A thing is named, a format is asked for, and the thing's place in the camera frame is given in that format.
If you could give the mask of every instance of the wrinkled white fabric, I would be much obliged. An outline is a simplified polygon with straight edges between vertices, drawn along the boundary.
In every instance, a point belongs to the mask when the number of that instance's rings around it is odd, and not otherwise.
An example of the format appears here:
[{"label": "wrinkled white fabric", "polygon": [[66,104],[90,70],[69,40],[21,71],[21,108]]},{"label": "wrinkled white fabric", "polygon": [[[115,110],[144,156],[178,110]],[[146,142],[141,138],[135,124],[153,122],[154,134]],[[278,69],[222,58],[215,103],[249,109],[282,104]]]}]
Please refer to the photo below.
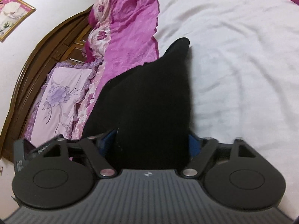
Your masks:
[{"label": "wrinkled white fabric", "polygon": [[190,40],[191,129],[241,136],[286,180],[279,207],[299,215],[299,6],[289,0],[158,0],[160,55]]}]

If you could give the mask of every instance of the wall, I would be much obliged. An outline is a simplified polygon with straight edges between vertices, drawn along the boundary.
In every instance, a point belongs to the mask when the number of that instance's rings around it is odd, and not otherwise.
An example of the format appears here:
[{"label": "wall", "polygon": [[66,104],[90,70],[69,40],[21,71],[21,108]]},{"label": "wall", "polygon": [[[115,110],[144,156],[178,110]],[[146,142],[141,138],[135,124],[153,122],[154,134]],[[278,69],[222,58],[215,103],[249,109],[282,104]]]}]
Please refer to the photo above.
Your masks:
[{"label": "wall", "polygon": [[[4,42],[0,42],[0,130],[7,116],[11,97],[23,65],[39,41],[58,24],[86,10],[96,0],[24,0],[36,11],[26,18]],[[11,198],[13,164],[0,160],[0,218],[6,218],[17,205]]]}]

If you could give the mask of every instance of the wooden headboard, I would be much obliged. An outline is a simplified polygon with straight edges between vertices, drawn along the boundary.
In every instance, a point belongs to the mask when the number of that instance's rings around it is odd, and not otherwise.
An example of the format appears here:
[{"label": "wooden headboard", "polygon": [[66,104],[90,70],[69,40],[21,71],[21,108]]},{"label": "wooden headboard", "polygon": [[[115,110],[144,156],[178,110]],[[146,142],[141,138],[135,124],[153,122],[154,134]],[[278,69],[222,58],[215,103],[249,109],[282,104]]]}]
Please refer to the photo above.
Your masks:
[{"label": "wooden headboard", "polygon": [[66,59],[72,64],[84,62],[81,49],[91,30],[87,21],[90,10],[91,7],[58,25],[29,56],[15,85],[0,135],[0,159],[13,161],[13,142],[22,138],[30,109],[55,64]]}]

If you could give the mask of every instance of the picture frame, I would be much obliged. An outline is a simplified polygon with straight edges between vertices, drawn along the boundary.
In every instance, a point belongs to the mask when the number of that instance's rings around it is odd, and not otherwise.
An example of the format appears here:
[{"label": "picture frame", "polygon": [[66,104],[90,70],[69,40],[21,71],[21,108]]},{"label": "picture frame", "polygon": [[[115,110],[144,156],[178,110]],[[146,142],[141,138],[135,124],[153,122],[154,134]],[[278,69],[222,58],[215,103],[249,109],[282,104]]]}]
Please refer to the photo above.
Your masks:
[{"label": "picture frame", "polygon": [[0,0],[0,41],[3,42],[35,10],[23,0]]}]

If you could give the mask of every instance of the gray ribbed surface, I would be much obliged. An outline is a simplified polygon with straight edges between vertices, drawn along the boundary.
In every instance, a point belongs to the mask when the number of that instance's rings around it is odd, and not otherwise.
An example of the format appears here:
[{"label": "gray ribbed surface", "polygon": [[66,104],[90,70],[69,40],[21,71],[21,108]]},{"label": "gray ribbed surface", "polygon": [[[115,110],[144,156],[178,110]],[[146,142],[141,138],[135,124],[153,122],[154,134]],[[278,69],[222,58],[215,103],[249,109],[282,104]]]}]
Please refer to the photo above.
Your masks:
[{"label": "gray ribbed surface", "polygon": [[82,202],[58,211],[21,207],[7,224],[289,224],[276,208],[240,212],[212,201],[197,181],[182,179],[173,170],[124,170],[115,179],[101,180]]}]

